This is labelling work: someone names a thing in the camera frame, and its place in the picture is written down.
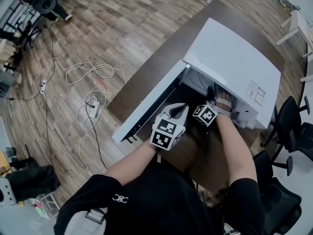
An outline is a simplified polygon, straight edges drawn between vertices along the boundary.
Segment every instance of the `black t-shirt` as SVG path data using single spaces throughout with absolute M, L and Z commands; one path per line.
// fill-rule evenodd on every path
M 112 177 L 92 176 L 60 209 L 55 234 L 64 234 L 75 213 L 105 207 L 108 207 L 105 235 L 133 231 L 134 234 L 222 235 L 224 222 L 241 234 L 261 235 L 265 221 L 254 180 L 245 178 L 232 183 L 218 211 L 206 207 L 182 177 L 156 166 L 124 186 Z

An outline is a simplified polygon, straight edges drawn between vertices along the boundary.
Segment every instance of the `power strip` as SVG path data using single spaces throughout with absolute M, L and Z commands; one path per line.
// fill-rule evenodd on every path
M 98 112 L 98 108 L 99 108 L 99 105 L 100 105 L 100 102 L 95 100 L 94 102 L 92 102 L 92 105 L 94 107 L 90 107 L 90 113 L 89 113 L 89 116 L 91 118 L 96 118 L 97 116 L 97 112 Z
M 40 90 L 40 93 L 41 94 L 44 94 L 45 93 L 45 87 L 46 87 L 46 85 L 47 85 L 47 80 L 43 80 L 42 82 L 41 82 L 41 90 Z

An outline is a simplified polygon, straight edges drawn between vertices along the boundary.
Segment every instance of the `brown table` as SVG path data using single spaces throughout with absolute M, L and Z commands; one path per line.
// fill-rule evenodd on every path
M 285 60 L 269 40 L 241 14 L 214 0 L 176 31 L 136 72 L 123 89 L 108 105 L 118 120 L 124 122 L 140 102 L 150 93 L 167 72 L 182 59 L 208 18 L 225 25 L 259 50 L 280 72 Z M 203 103 L 203 96 L 182 85 L 172 93 L 164 105 L 173 102 L 186 102 L 193 112 Z M 145 140 L 150 137 L 151 119 L 138 132 Z M 163 157 L 179 170 L 190 173 L 190 177 L 212 193 L 216 193 L 228 180 L 228 169 L 223 153 L 223 145 L 217 126 L 213 124 L 206 138 L 206 129 L 189 115 L 186 132 L 170 152 L 162 152 Z M 241 136 L 251 147 L 259 135 L 258 130 L 240 129 Z

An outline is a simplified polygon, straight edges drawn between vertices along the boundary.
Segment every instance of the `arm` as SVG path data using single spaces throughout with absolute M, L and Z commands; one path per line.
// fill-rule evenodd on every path
M 219 114 L 217 125 L 230 174 L 223 204 L 225 222 L 241 234 L 262 235 L 265 213 L 250 150 L 229 117 Z
M 112 165 L 104 175 L 115 178 L 121 185 L 125 185 L 140 176 L 155 153 L 155 147 L 146 140 L 135 151 Z
M 257 182 L 255 165 L 250 150 L 230 118 L 219 114 L 216 121 L 228 164 L 229 185 L 241 178 L 250 178 Z

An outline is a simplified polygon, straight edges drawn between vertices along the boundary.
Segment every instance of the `white appliance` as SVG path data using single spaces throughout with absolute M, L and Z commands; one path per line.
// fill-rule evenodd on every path
M 280 71 L 256 48 L 213 19 L 203 26 L 183 60 L 166 74 L 113 134 L 121 142 L 134 134 L 180 83 L 206 95 L 214 82 L 233 95 L 233 122 L 266 129 L 280 83 Z

